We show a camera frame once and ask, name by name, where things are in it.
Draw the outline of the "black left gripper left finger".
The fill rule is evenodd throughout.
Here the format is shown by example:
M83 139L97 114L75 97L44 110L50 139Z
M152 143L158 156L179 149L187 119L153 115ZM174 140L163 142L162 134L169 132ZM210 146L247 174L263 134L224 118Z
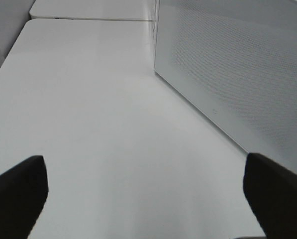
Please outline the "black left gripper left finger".
M0 239L26 239L48 197L43 156L32 156L0 175Z

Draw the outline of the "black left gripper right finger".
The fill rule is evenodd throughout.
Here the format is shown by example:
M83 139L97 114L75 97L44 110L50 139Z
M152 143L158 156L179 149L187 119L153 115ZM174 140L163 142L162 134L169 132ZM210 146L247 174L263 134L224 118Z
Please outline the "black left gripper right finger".
M297 239L297 175L259 153L249 153L243 192L269 239Z

